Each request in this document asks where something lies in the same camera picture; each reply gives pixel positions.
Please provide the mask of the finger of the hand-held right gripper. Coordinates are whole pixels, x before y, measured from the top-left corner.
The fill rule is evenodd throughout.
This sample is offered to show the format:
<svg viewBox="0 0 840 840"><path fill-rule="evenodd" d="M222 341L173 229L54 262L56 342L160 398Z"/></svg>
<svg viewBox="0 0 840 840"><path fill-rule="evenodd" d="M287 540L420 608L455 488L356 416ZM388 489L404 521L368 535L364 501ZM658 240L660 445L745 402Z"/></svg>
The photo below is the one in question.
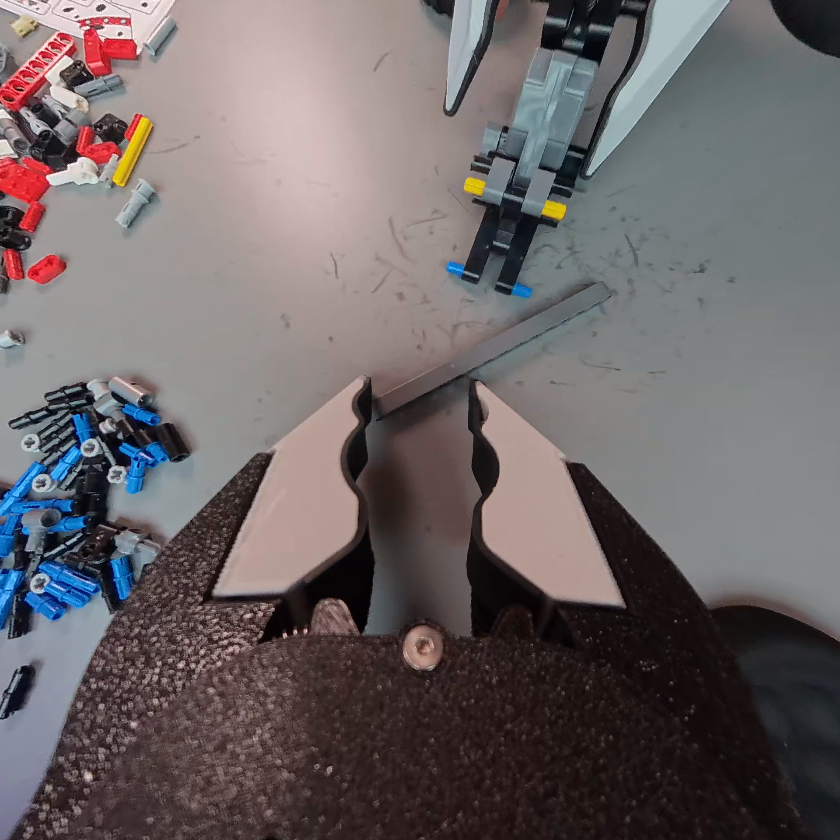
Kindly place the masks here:
<svg viewBox="0 0 840 840"><path fill-rule="evenodd" d="M490 44L501 1L454 1L448 42L444 113L453 117Z"/></svg>
<svg viewBox="0 0 840 840"><path fill-rule="evenodd" d="M617 19L581 121L590 179L646 113L727 1L654 1Z"/></svg>

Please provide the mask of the light grey toy pin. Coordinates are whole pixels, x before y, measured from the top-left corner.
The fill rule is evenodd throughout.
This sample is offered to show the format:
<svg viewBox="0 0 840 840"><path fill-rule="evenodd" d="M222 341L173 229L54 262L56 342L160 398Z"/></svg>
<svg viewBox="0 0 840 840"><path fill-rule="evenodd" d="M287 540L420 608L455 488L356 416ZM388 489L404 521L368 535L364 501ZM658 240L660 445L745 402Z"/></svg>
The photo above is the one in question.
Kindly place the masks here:
<svg viewBox="0 0 840 840"><path fill-rule="evenodd" d="M140 216L142 211L156 198L157 192L148 181L140 178L124 204L115 222L122 229L129 229Z"/></svg>

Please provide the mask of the black toy brick assembly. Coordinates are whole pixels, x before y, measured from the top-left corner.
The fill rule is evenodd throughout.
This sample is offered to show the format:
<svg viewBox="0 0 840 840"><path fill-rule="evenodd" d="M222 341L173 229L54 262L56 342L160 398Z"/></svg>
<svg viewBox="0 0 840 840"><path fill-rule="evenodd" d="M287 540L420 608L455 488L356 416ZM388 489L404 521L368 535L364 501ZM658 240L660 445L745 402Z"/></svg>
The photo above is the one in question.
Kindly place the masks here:
<svg viewBox="0 0 840 840"><path fill-rule="evenodd" d="M585 167L592 162L609 109L643 52L649 1L552 1L509 124L490 122L480 152L470 164L464 190L484 214L464 264L448 273L470 284L480 282L490 257L502 258L495 290L529 298L519 281L525 258L540 226L555 228L567 211ZM574 136L621 18L635 25L629 57L598 113L591 139Z"/></svg>

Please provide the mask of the grey desk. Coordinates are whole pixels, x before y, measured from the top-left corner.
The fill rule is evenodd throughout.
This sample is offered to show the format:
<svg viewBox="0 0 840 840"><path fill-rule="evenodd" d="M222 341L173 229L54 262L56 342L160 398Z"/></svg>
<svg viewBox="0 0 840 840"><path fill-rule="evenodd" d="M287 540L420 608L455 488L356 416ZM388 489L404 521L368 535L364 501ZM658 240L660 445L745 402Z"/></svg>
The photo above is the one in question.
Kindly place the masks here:
<svg viewBox="0 0 840 840"><path fill-rule="evenodd" d="M520 607L473 632L474 379L374 408L536 312L442 268L538 15L450 118L419 2L188 10L140 92L162 198L121 245L78 193L47 217L80 261L2 373L2 418L31 373L138 374L192 452L152 471L142 524L182 528L98 645L81 611L33 637L12 837L809 838L711 614L838 641L838 58L767 5L735 3L526 258L539 306L612 297L478 379L565 454L626 599L545 635ZM361 375L369 620L328 599L279 632L211 590L270 448Z"/></svg>

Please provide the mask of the single black toy pin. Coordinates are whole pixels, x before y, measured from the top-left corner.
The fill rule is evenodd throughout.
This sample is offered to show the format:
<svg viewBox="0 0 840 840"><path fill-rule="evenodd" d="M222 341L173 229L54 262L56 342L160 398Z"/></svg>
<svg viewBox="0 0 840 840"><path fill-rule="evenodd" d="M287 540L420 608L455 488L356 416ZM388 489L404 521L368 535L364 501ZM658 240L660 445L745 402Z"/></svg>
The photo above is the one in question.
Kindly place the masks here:
<svg viewBox="0 0 840 840"><path fill-rule="evenodd" d="M21 711L32 690L37 668L34 665L21 665L13 672L1 697L1 720L12 717Z"/></svg>

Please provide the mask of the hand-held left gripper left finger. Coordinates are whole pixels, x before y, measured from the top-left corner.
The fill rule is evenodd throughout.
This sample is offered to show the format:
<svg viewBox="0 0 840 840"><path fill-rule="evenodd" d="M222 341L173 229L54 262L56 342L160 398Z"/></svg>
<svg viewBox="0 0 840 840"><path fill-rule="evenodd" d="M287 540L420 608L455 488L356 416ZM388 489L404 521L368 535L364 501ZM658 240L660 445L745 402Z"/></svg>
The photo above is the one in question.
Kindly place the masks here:
<svg viewBox="0 0 840 840"><path fill-rule="evenodd" d="M269 449L213 584L214 601L273 605L277 631L294 632L333 599L365 630L375 558L359 478L371 416L372 382L361 375Z"/></svg>

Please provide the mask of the printed instruction sheet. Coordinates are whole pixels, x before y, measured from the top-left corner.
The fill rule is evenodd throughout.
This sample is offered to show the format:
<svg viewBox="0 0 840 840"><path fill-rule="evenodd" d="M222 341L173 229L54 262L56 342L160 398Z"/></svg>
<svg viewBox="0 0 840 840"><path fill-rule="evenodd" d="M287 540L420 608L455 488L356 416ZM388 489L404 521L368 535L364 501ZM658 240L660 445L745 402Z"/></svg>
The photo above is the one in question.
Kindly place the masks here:
<svg viewBox="0 0 840 840"><path fill-rule="evenodd" d="M143 43L174 4L175 1L2 1L1 8L76 36L81 34L82 22L89 18L124 18L130 24L131 37Z"/></svg>

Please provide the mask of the pile of red black bricks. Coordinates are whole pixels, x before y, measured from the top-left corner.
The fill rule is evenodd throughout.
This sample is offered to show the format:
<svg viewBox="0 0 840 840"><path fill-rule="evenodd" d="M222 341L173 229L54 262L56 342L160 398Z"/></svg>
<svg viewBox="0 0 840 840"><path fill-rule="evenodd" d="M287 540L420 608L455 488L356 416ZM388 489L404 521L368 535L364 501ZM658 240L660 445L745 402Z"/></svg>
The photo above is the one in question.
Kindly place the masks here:
<svg viewBox="0 0 840 840"><path fill-rule="evenodd" d="M128 146L131 121L91 113L94 99L123 89L116 61L135 60L130 24L117 17L89 18L79 36L57 32L31 57L17 62L2 45L1 248L2 294L23 280L31 248L53 186L104 184Z"/></svg>

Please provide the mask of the dark cloth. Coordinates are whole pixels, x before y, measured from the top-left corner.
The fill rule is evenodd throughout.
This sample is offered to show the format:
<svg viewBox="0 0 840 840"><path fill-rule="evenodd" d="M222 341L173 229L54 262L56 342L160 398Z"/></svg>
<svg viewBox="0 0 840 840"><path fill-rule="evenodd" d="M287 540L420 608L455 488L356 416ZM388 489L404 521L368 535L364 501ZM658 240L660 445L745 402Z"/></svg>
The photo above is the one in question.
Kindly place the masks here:
<svg viewBox="0 0 840 840"><path fill-rule="evenodd" d="M754 605L712 616L735 654L809 838L839 838L839 643Z"/></svg>

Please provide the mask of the pile of blue black pins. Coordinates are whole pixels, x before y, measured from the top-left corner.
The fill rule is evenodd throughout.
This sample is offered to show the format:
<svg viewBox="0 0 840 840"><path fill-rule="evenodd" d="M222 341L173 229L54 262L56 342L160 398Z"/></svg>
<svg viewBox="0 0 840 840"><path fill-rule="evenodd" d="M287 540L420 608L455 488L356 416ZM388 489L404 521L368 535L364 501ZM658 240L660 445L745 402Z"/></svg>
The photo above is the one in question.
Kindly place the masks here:
<svg viewBox="0 0 840 840"><path fill-rule="evenodd" d="M161 546L111 516L113 493L138 496L150 473L191 456L155 394L125 375L79 381L12 416L30 461L1 496L1 627L55 623L101 600L114 615Z"/></svg>

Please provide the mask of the black rubber tyre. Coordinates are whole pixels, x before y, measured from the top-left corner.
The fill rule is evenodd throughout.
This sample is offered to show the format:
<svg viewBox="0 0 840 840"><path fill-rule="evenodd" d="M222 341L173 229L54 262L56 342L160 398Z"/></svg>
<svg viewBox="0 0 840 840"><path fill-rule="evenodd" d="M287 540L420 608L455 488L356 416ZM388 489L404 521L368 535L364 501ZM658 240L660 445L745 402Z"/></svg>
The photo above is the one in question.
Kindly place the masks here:
<svg viewBox="0 0 840 840"><path fill-rule="evenodd" d="M782 25L806 46L839 57L839 1L770 1Z"/></svg>

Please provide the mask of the yellow toy axle piece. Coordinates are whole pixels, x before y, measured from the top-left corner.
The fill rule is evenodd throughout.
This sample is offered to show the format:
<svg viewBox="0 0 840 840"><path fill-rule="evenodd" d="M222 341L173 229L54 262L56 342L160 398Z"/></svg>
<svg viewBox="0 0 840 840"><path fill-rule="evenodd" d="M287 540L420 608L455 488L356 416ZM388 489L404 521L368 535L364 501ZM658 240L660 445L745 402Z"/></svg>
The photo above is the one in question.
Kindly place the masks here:
<svg viewBox="0 0 840 840"><path fill-rule="evenodd" d="M117 169L113 174L112 184L114 186L125 187L128 184L130 177L139 163L142 153L144 152L145 146L152 135L153 128L154 126L152 121L148 117L144 116L140 126L134 133L133 138L128 143L128 146L122 154Z"/></svg>

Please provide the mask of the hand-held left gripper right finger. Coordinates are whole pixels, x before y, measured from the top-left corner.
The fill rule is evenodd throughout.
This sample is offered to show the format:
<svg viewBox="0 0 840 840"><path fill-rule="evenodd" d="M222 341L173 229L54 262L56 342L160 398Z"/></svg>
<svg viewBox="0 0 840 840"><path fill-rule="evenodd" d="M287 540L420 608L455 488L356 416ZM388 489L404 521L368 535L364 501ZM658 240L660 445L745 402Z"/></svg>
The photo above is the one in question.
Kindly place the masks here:
<svg viewBox="0 0 840 840"><path fill-rule="evenodd" d="M479 489L466 563L474 634L510 607L529 612L538 635L553 634L565 608L624 612L565 454L478 380L468 428Z"/></svg>

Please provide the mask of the long dark grey bar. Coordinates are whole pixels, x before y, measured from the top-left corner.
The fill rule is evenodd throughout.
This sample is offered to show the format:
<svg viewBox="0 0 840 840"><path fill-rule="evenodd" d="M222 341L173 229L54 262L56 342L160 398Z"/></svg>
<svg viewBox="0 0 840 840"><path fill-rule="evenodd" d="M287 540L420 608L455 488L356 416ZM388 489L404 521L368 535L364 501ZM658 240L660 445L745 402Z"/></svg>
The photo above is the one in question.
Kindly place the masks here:
<svg viewBox="0 0 840 840"><path fill-rule="evenodd" d="M567 322L601 306L613 293L602 282L584 287L552 306L480 341L453 360L439 364L374 398L377 419L383 419L457 379L498 360Z"/></svg>

